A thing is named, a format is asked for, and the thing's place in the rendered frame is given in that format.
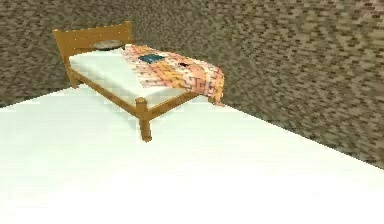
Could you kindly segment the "orange patterned blanket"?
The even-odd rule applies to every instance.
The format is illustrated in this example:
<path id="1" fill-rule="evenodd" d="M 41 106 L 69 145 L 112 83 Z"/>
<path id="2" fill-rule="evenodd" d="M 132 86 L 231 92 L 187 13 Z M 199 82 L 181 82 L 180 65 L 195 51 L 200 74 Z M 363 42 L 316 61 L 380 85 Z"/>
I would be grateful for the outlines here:
<path id="1" fill-rule="evenodd" d="M 168 87 L 194 92 L 209 97 L 216 106 L 223 106 L 221 99 L 225 78 L 219 67 L 147 45 L 126 44 L 121 54 L 132 66 L 143 87 Z M 152 64 L 139 59 L 147 54 L 161 55 L 163 59 Z"/>

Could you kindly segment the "dark teal book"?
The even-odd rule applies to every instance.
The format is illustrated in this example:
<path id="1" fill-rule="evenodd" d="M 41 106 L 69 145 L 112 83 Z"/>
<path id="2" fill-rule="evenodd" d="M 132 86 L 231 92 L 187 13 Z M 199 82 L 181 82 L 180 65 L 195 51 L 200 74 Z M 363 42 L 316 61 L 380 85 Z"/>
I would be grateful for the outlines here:
<path id="1" fill-rule="evenodd" d="M 147 55 L 140 56 L 139 59 L 143 62 L 148 63 L 148 64 L 152 64 L 152 63 L 155 63 L 159 60 L 162 60 L 163 56 L 157 55 L 157 54 L 147 54 Z"/>

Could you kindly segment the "grey speckled pillow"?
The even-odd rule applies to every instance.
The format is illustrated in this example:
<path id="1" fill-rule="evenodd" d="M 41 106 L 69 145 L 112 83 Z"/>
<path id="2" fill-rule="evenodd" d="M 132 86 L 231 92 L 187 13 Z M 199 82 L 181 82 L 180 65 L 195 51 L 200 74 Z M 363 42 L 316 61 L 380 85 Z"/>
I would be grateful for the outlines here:
<path id="1" fill-rule="evenodd" d="M 92 45 L 96 50 L 108 51 L 113 49 L 118 49 L 123 46 L 123 43 L 120 40 L 104 40 L 99 41 Z"/>

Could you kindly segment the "wooden bed with white mattress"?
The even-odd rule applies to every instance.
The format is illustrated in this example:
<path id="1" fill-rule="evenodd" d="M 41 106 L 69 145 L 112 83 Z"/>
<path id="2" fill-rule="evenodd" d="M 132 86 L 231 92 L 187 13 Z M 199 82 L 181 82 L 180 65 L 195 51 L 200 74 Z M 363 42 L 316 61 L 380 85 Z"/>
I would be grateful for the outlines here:
<path id="1" fill-rule="evenodd" d="M 53 31 L 71 85 L 81 83 L 113 102 L 139 121 L 141 139 L 152 140 L 150 121 L 189 100 L 204 96 L 168 87 L 145 88 L 123 58 L 126 44 L 136 45 L 132 23 L 64 31 Z M 118 49 L 101 51 L 92 47 L 104 40 L 120 40 Z"/>

